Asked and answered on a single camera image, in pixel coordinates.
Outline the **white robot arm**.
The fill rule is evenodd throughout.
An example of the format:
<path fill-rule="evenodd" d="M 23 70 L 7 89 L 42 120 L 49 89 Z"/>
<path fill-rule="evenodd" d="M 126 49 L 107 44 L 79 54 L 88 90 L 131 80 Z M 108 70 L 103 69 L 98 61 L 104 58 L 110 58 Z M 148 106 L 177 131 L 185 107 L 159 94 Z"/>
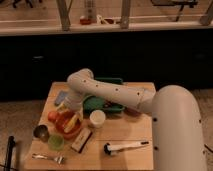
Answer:
<path fill-rule="evenodd" d="M 88 68 L 69 75 L 67 84 L 65 104 L 74 111 L 94 95 L 150 115 L 155 171 L 207 171 L 199 106 L 186 88 L 168 85 L 152 92 L 101 82 Z"/>

